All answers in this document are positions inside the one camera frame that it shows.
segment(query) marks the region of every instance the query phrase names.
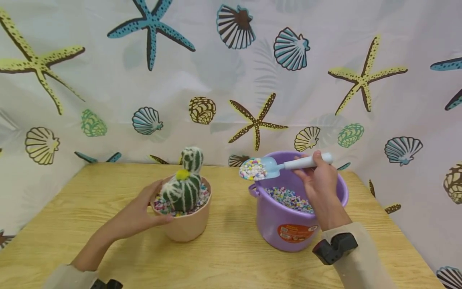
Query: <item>decorative pebble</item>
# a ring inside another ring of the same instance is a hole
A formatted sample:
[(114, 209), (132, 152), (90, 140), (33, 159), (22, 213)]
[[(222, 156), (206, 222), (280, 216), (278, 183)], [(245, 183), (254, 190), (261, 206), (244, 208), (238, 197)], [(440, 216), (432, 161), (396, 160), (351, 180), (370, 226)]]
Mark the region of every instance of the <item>decorative pebble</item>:
[(294, 191), (281, 188), (266, 188), (265, 191), (277, 202), (284, 206), (305, 213), (314, 214), (313, 208), (307, 200), (297, 196)]
[(259, 158), (250, 159), (239, 168), (241, 178), (248, 179), (249, 181), (265, 179), (267, 173), (265, 165), (261, 163), (261, 159)]
[(180, 217), (183, 215), (190, 215), (194, 213), (195, 211), (199, 210), (200, 208), (202, 208), (207, 203), (209, 197), (210, 197), (210, 193), (207, 187), (204, 184), (201, 184), (201, 191), (199, 192), (199, 200), (197, 201), (197, 206), (194, 208), (194, 210), (190, 212), (186, 212), (186, 213), (176, 212), (173, 210), (173, 207), (170, 205), (170, 202), (165, 200), (160, 195), (157, 195), (156, 199), (154, 200), (154, 208), (164, 215), (171, 214), (174, 217)]

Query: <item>pink flower pot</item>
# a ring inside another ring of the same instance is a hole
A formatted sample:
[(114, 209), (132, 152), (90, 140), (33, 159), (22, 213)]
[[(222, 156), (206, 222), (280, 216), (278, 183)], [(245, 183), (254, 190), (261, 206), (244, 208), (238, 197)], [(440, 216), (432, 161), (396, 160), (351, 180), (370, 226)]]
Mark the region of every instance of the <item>pink flower pot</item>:
[[(162, 180), (162, 185), (168, 182), (173, 176), (169, 176)], [(207, 181), (206, 178), (201, 178), (202, 183), (207, 187), (209, 192), (209, 198), (207, 203), (202, 206), (199, 210), (195, 211), (190, 215), (183, 215), (180, 217), (175, 217), (175, 219), (163, 225), (162, 228), (164, 229), (165, 234), (172, 240), (177, 242), (189, 242), (202, 234), (207, 226), (208, 215), (210, 213), (210, 202), (212, 199), (212, 189), (210, 187), (210, 183)], [(159, 211), (154, 208), (154, 200), (157, 195), (160, 193), (160, 189), (162, 188), (160, 185), (156, 190), (155, 194), (151, 200), (151, 207), (154, 210), (154, 213), (157, 215), (161, 215)]]

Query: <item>orange label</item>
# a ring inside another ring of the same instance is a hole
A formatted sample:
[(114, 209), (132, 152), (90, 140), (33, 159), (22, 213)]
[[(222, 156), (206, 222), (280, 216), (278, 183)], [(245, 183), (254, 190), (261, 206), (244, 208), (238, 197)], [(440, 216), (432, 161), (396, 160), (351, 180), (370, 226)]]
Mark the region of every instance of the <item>orange label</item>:
[(317, 225), (307, 227), (285, 224), (278, 227), (278, 235), (288, 243), (300, 243), (311, 237), (317, 228)]

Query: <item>artificial cactus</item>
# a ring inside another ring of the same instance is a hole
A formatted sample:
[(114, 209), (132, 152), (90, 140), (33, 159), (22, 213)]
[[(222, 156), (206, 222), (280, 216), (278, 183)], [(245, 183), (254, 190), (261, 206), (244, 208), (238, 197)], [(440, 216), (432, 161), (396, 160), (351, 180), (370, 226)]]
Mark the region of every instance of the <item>artificial cactus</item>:
[(199, 200), (204, 155), (200, 148), (185, 148), (181, 152), (183, 170), (162, 186), (161, 196), (168, 201), (177, 212), (192, 211)]

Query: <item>black wrist device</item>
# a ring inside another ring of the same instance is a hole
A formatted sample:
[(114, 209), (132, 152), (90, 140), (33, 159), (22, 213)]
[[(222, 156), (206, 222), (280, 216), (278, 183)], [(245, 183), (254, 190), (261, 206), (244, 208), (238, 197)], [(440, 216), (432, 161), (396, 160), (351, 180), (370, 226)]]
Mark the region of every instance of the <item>black wrist device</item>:
[(337, 262), (345, 253), (358, 247), (358, 243), (351, 233), (341, 233), (335, 235), (330, 244), (327, 240), (321, 240), (313, 248), (313, 253), (321, 260), (324, 265), (332, 265)]
[(110, 279), (109, 282), (106, 284), (103, 281), (97, 279), (91, 289), (122, 289), (123, 285), (119, 281), (114, 279)]

